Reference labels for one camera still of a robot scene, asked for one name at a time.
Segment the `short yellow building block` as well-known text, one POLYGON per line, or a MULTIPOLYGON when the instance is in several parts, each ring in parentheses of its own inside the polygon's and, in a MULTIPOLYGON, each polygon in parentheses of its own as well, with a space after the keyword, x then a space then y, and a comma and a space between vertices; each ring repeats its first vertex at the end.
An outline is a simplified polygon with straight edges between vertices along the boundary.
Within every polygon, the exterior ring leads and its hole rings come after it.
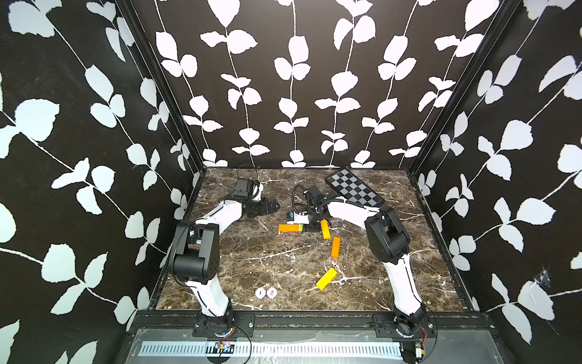
POLYGON ((326 219, 321 220, 321 233, 324 240, 331 238, 329 223, 326 219))

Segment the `orange building block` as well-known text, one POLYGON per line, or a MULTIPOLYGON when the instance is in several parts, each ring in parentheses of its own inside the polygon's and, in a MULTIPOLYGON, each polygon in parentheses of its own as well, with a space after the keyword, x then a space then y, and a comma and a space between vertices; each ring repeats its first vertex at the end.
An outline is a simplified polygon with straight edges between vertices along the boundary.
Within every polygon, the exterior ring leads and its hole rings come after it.
POLYGON ((299 224, 280 224, 278 231, 283 233, 299 232, 299 224))
POLYGON ((341 238, 339 237, 334 237, 332 240, 332 247, 331 247, 331 252, 330 252, 330 256, 332 258, 338 259, 340 256, 340 246, 341 246, 341 238))

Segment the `long yellow building block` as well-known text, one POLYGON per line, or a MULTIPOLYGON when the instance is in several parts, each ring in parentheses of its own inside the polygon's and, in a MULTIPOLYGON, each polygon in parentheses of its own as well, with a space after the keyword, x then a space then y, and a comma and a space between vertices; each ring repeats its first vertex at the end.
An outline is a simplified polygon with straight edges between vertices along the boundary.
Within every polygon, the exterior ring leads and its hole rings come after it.
POLYGON ((320 291, 324 290, 335 279, 336 275, 337 271, 334 268, 329 268, 316 283, 316 288, 320 291))

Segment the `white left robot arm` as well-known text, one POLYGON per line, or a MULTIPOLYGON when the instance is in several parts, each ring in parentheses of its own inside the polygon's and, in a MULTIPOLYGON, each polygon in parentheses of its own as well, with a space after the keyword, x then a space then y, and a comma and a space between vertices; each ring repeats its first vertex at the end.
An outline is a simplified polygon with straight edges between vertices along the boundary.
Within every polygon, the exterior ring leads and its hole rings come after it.
POLYGON ((223 200, 194 222, 177 225, 168 254, 168 272, 194 292, 203 315, 226 322, 232 310, 218 280, 221 234, 244 215, 254 218, 279 209, 274 197, 223 200))

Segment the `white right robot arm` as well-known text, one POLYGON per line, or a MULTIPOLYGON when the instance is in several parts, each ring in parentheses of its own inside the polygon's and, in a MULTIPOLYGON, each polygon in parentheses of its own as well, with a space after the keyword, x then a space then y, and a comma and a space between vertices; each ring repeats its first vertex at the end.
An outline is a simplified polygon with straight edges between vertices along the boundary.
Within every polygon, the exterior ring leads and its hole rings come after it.
POLYGON ((336 218, 366 231, 372 254, 383 263, 393 290, 397 331, 410 338, 427 315, 412 274, 409 232, 391 207, 378 208, 339 196, 327 196, 316 186, 304 190, 307 213, 318 220, 336 218))

